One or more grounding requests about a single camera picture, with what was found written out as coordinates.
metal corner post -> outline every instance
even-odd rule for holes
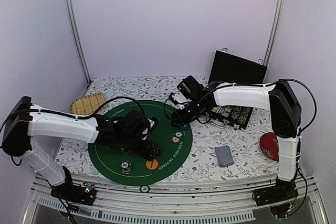
[[[275,39],[276,39],[276,35],[277,35],[277,30],[278,30],[278,26],[279,26],[279,21],[280,21],[280,16],[281,16],[281,12],[282,12],[282,7],[284,5],[284,1],[285,0],[277,0],[276,3],[276,10],[274,13],[274,18],[273,18],[273,24],[272,24],[272,30],[269,36],[269,40],[268,40],[268,45],[267,45],[267,49],[266,49],[266,54],[264,57],[264,66],[268,67],[269,62],[271,60],[271,55],[272,55],[272,51],[273,51],[273,47],[274,47],[274,43],[275,43]]]
[[[86,61],[85,61],[83,48],[82,48],[80,38],[79,38],[79,33],[78,33],[76,20],[75,20],[75,14],[73,12],[74,7],[72,5],[72,0],[64,0],[64,1],[65,1],[67,13],[68,13],[68,18],[69,18],[69,22],[70,22],[71,31],[72,31],[72,36],[73,36],[73,40],[75,42],[75,47],[76,47],[77,55],[78,55],[78,58],[79,58],[80,66],[82,68],[82,71],[83,71],[83,74],[84,74],[84,77],[85,77],[85,80],[86,80],[87,84],[90,84],[91,83],[91,77],[90,77],[88,66],[87,66]]]

vent grille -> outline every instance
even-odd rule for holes
[[[64,206],[56,199],[39,196],[39,204],[60,211],[66,211]],[[252,211],[244,211],[234,214],[200,216],[200,217],[145,217],[115,214],[108,211],[92,209],[89,215],[78,213],[77,215],[86,218],[104,220],[118,224],[220,224],[220,223],[240,223],[255,220]]]

floral pattern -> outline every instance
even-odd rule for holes
[[[103,93],[106,100],[123,95],[139,100],[164,102],[171,92],[177,92],[176,86],[184,77],[125,77],[96,78],[86,95]],[[195,77],[206,84],[204,77]],[[126,100],[116,100],[104,109],[106,113],[114,106]],[[243,179],[273,175],[278,164],[266,157],[260,150],[260,137],[271,132],[271,120],[268,111],[254,109],[244,131],[227,126],[220,129],[212,124],[191,123],[193,146],[191,152],[174,174],[163,182],[206,182],[214,180]],[[217,164],[215,147],[228,145],[234,165],[220,168]],[[67,166],[75,174],[103,177],[93,166],[87,144],[82,141],[63,139],[56,156],[56,162]]]

poker mat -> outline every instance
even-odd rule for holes
[[[162,102],[141,100],[139,103],[147,118],[154,116],[159,120],[158,126],[148,135],[149,140],[161,146],[161,154],[155,158],[156,161],[147,163],[147,160],[131,151],[89,144],[89,155],[95,168],[106,178],[128,186],[151,185],[172,175],[188,157],[193,141],[190,127],[179,130],[171,126],[171,121],[164,115]],[[168,115],[176,110],[169,105],[165,107]],[[128,102],[113,108],[106,115],[125,116],[132,110],[140,110],[140,108],[134,102]],[[124,161],[129,161],[132,165],[130,174],[124,174],[121,171],[120,164]]]

red coaster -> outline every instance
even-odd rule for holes
[[[261,136],[260,149],[270,159],[279,160],[279,144],[273,132]]]

